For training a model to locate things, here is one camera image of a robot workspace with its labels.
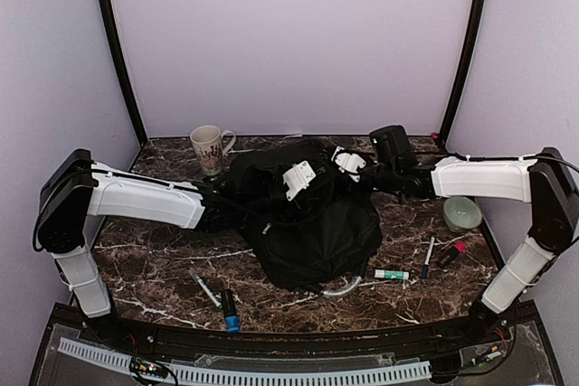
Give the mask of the black student bag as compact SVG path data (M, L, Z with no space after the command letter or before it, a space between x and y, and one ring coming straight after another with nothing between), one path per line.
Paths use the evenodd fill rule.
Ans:
M320 294L324 284L346 274L359 282L382 243L369 193L331 162L334 151L306 139L231 162L223 193L275 221L245 217L237 231L276 287ZM282 175L302 161L317 176L289 202Z

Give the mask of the green white glue stick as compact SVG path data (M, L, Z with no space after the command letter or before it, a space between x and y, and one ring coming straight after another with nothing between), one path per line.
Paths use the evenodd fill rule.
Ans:
M386 280L408 280L410 274L407 271L376 268L374 277Z

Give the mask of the blue capped white pen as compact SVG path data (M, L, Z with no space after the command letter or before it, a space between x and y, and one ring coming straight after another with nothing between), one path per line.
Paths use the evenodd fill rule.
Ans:
M430 240L429 240L428 249L426 251L425 259L424 259L424 262L422 264L422 271L421 271L420 279L426 279L428 277L430 261L431 261L432 251L433 251L435 241L436 241L436 237L431 236Z

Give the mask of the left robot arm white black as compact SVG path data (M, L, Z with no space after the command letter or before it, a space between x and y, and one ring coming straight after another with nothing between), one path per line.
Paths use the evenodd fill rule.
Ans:
M90 320L111 317L114 302L85 239L89 216L157 221L198 231L234 227L249 216L275 222L209 185L131 174L94 161L87 149L72 151L41 189L33 249L52 256Z

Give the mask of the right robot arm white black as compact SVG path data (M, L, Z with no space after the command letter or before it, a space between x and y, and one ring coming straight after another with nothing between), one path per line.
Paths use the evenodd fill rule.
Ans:
M376 162L355 170L362 184L378 192L421 199L456 196L528 203L532 224L524 241L479 298L498 315L534 285L578 241L578 169L559 151L481 157L449 154L432 164L417 160L403 127L373 131Z

